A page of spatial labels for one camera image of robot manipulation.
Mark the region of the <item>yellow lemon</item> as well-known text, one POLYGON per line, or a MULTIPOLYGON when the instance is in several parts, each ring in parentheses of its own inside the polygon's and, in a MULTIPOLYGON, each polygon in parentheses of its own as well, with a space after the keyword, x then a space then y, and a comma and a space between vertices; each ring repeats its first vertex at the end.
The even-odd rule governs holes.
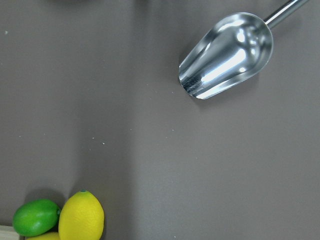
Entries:
POLYGON ((26 240, 60 240, 58 232, 46 232, 41 235, 27 237, 26 240))
POLYGON ((81 190, 64 204, 58 223, 61 240, 99 240, 102 237, 105 213, 99 200, 81 190))

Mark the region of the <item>yellow lemon front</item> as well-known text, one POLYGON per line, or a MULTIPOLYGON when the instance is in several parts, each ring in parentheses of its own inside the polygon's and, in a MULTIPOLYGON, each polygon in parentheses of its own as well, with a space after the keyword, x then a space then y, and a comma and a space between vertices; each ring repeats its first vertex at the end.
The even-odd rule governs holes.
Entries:
POLYGON ((105 213, 99 200, 81 190, 64 204, 58 223, 61 240, 99 240, 102 237, 105 213))

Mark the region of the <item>metal scoop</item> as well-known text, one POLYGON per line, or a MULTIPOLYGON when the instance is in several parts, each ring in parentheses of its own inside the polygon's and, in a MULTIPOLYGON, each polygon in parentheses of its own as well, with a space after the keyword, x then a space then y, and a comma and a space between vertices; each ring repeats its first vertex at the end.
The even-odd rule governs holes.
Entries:
POLYGON ((289 0, 266 19, 237 12, 221 19, 179 64, 180 85, 206 100, 259 73, 271 59, 272 28, 306 4, 289 0))

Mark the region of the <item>green lime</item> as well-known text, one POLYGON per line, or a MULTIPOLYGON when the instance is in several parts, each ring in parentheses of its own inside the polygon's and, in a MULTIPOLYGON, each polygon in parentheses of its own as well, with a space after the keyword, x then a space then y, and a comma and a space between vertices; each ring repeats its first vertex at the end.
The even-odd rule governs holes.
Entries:
POLYGON ((52 200, 37 199, 20 206, 13 215, 14 230, 23 237, 42 235, 59 221, 61 208, 52 200))

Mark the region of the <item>wooden cutting board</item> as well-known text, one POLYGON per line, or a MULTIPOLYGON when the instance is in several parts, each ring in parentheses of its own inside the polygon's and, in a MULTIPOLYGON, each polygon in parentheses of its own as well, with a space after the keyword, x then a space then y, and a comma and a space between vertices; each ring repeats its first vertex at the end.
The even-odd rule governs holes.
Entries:
POLYGON ((20 240, 12 226, 0 225, 0 240, 20 240))

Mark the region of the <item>yellow lemon back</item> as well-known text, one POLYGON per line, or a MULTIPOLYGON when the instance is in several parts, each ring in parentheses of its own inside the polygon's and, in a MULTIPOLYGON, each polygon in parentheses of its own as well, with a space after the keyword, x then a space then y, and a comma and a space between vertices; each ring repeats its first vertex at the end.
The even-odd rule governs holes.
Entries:
POLYGON ((26 240, 60 240, 58 232, 46 232, 41 235, 27 237, 26 240))

